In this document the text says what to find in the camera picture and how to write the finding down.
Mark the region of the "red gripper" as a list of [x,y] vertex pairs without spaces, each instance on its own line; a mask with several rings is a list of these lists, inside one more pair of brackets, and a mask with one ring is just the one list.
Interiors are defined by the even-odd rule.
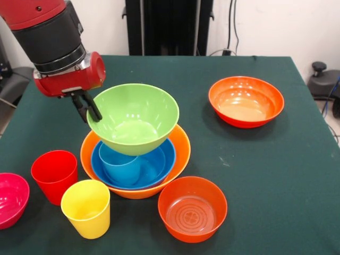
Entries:
[[33,70],[33,79],[39,91],[48,97],[63,97],[72,93],[71,99],[82,120],[87,123],[87,113],[95,122],[102,120],[102,115],[92,96],[85,90],[99,88],[106,78],[106,69],[102,57],[97,52],[87,53],[85,58],[75,66],[56,74],[41,74]]

